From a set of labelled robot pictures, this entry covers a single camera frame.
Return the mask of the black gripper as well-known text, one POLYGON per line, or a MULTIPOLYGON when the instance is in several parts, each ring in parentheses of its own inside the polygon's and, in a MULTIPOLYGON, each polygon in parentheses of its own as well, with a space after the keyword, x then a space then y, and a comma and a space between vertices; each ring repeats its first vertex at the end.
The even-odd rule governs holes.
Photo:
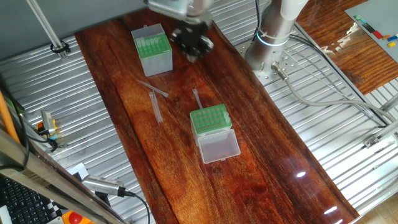
POLYGON ((175 42, 185 52, 187 60, 193 63, 198 57, 210 53, 214 47, 214 43, 205 36, 209 28, 206 22, 190 24, 177 21, 177 28, 172 32, 170 40, 175 42))

